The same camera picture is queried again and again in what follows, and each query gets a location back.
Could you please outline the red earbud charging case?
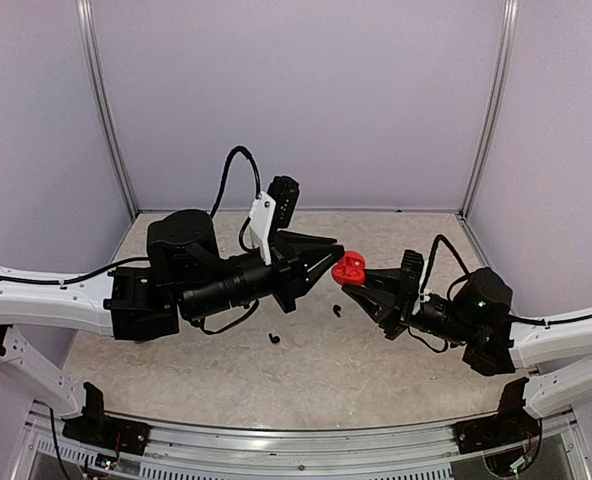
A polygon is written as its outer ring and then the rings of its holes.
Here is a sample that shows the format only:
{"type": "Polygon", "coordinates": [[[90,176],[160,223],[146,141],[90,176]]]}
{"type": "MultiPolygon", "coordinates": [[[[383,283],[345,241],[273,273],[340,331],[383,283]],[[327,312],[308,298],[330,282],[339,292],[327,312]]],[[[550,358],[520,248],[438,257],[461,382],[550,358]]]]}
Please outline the red earbud charging case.
{"type": "Polygon", "coordinates": [[[347,251],[331,269],[331,275],[340,286],[362,286],[366,280],[366,260],[358,252],[347,251]]]}

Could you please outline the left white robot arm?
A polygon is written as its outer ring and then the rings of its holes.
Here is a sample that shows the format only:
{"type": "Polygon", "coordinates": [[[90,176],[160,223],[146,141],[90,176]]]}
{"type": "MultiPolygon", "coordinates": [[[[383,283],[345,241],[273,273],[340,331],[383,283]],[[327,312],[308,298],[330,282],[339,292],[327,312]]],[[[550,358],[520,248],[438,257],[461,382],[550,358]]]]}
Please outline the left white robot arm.
{"type": "Polygon", "coordinates": [[[0,266],[0,371],[23,382],[54,414],[97,445],[116,434],[102,392],[76,382],[32,348],[21,325],[47,325],[121,341],[177,334],[182,322],[203,329],[209,316],[241,308],[252,316],[264,297],[292,312],[344,253],[332,238],[291,232],[269,221],[254,250],[221,257],[210,215],[181,210],[152,223],[147,253],[65,276],[0,266]]]}

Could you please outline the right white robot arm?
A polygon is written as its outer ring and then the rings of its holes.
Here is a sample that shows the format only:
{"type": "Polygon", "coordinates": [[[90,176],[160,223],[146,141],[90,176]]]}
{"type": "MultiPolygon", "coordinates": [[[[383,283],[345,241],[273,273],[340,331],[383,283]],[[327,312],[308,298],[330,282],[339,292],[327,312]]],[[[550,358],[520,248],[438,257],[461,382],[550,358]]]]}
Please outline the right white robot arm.
{"type": "Polygon", "coordinates": [[[462,346],[464,362],[484,376],[568,360],[506,386],[503,409],[487,423],[496,443],[507,444],[522,432],[526,414],[544,418],[592,396],[592,308],[540,319],[514,316],[511,289],[489,268],[459,278],[462,287],[453,299],[423,292],[420,273],[407,268],[336,267],[332,276],[386,338],[416,329],[462,346]]]}

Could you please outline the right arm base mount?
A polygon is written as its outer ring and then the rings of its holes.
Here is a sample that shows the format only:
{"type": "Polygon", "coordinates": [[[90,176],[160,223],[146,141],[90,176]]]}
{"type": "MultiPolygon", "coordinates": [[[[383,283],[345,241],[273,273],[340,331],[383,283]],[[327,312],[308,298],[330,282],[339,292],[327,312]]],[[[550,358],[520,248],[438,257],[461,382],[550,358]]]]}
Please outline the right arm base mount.
{"type": "Polygon", "coordinates": [[[542,421],[526,410],[523,394],[527,383],[527,377],[509,382],[503,388],[495,412],[452,426],[460,454],[494,449],[539,435],[542,421]]]}

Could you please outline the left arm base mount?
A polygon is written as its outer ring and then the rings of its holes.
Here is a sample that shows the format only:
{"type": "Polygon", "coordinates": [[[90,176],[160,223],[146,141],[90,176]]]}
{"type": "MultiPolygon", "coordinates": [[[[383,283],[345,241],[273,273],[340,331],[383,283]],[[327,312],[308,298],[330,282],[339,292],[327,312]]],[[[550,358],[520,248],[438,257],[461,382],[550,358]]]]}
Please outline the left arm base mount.
{"type": "Polygon", "coordinates": [[[81,412],[64,420],[66,438],[114,451],[142,456],[149,440],[151,426],[147,423],[108,415],[104,396],[91,382],[82,384],[84,404],[81,412]]]}

